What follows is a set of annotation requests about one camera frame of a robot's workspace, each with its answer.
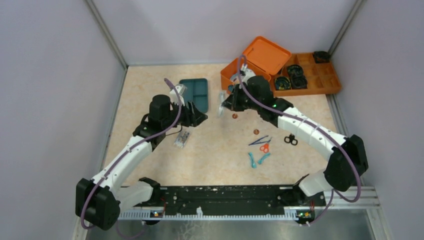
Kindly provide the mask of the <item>black handled scissors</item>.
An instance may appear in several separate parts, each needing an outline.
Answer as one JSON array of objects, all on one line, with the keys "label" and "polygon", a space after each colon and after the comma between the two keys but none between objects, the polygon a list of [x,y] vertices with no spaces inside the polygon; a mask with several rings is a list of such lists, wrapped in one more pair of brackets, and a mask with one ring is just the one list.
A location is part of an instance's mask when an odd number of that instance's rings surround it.
[{"label": "black handled scissors", "polygon": [[289,134],[288,136],[285,136],[284,142],[286,144],[291,144],[292,146],[296,146],[298,144],[298,140],[296,139],[296,136],[294,134]]}]

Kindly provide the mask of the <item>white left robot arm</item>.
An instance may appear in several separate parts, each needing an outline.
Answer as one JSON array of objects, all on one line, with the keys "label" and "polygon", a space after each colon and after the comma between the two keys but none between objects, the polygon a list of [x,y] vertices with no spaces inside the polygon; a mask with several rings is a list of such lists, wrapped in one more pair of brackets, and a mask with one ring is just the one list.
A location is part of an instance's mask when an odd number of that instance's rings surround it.
[{"label": "white left robot arm", "polygon": [[176,126],[197,127],[207,120],[192,101],[185,102],[186,86],[166,81],[170,92],[155,95],[140,124],[120,153],[90,179],[82,178],[76,185],[75,214],[84,229],[98,227],[109,230],[120,213],[142,203],[163,205],[161,185],[148,177],[135,184],[123,183],[135,168],[165,139]]}]

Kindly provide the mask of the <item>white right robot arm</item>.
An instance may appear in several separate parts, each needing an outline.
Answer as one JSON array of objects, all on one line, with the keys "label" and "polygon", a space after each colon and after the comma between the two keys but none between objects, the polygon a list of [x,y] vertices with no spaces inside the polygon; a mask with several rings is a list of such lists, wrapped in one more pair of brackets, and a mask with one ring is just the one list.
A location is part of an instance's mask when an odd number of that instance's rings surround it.
[{"label": "white right robot arm", "polygon": [[233,112],[256,111],[262,120],[293,134],[327,160],[326,168],[308,174],[294,185],[301,195],[311,197],[328,190],[340,193],[353,184],[361,186],[360,177],[368,169],[363,140],[355,134],[345,136],[329,130],[291,102],[275,97],[268,81],[246,64],[236,72],[235,85],[221,106]]}]

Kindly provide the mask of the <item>clear bag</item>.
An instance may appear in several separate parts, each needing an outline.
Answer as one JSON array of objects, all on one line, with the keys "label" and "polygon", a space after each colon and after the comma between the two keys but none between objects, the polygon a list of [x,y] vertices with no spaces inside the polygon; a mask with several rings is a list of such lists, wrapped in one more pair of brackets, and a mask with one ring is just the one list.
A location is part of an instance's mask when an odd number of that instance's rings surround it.
[{"label": "clear bag", "polygon": [[224,91],[221,91],[218,94],[218,108],[217,108],[217,117],[218,118],[220,118],[224,113],[225,108],[223,106],[223,103],[224,103],[225,99],[226,99],[226,93]]}]

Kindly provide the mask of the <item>small pill blister bag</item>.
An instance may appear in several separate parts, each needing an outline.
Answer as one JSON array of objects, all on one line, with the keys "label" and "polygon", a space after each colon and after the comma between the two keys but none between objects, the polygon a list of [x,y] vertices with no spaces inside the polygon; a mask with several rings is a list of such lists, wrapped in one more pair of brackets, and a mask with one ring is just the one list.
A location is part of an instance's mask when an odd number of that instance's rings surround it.
[{"label": "small pill blister bag", "polygon": [[191,133],[189,131],[186,131],[186,130],[181,131],[177,135],[177,137],[174,141],[174,145],[179,147],[179,148],[183,148],[186,145],[190,136],[191,136]]}]

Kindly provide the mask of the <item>blue tweezers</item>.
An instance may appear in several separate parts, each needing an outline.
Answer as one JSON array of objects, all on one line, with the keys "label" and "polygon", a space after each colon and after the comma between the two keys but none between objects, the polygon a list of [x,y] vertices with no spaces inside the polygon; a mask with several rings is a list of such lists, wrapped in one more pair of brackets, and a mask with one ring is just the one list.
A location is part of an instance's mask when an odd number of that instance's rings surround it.
[{"label": "blue tweezers", "polygon": [[249,143],[248,145],[249,146],[252,146],[252,145],[261,145],[261,144],[263,145],[263,144],[266,144],[266,143],[269,142],[268,137],[269,137],[268,135],[265,135],[265,136],[263,136],[263,137],[255,140],[255,141],[253,141],[252,143]]}]

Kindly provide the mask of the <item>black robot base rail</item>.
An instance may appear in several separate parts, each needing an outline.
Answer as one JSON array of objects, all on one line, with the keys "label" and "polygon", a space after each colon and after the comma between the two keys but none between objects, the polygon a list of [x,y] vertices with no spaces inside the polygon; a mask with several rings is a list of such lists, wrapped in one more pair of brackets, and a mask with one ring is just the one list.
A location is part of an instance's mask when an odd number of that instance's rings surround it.
[{"label": "black robot base rail", "polygon": [[152,197],[136,204],[150,211],[149,224],[160,220],[293,220],[312,222],[323,192],[305,196],[293,185],[186,185],[154,187]]}]

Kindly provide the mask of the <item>teal divided tray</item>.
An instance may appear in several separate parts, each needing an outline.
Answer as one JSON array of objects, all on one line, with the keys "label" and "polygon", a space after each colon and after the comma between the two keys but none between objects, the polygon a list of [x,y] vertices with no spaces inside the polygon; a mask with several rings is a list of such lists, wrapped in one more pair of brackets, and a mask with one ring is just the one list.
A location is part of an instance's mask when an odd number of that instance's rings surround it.
[{"label": "teal divided tray", "polygon": [[179,84],[186,87],[183,93],[184,102],[193,102],[195,107],[201,113],[207,113],[209,110],[209,87],[206,78],[181,79]]}]

